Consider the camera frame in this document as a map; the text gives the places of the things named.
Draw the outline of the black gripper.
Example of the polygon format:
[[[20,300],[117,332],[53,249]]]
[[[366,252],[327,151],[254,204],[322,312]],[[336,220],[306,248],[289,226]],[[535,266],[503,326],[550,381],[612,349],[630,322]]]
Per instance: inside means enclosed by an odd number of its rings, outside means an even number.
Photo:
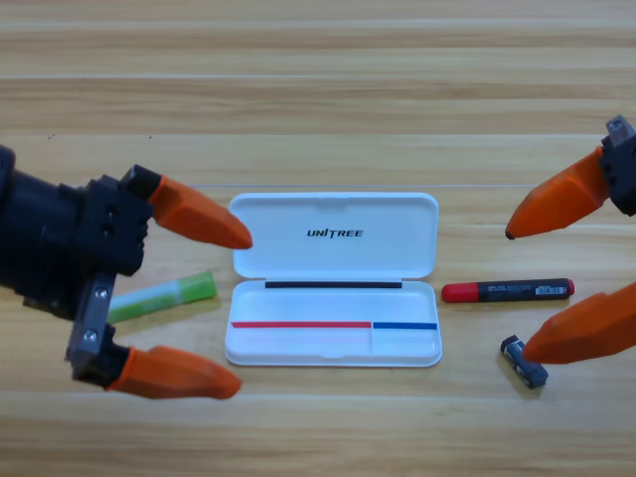
[[[181,237],[249,249],[252,236],[228,209],[139,165],[119,182],[53,185],[19,171],[1,149],[1,284],[24,305],[69,320],[66,359],[81,382],[114,382],[129,352],[107,317],[120,275],[140,267],[147,222]]]
[[[635,215],[635,129],[622,114],[607,121],[606,128],[602,147],[526,196],[508,221],[508,239],[565,229],[598,210],[609,196],[622,214]]]

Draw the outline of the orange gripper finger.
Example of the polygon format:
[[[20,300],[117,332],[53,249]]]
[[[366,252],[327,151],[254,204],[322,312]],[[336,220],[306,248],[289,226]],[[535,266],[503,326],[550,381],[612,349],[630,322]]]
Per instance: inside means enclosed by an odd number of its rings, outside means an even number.
[[[241,388],[230,370],[192,353],[164,346],[148,351],[109,343],[74,379],[142,398],[228,399]]]
[[[570,364],[635,346],[635,285],[597,293],[547,320],[526,343],[523,357],[539,364]]]

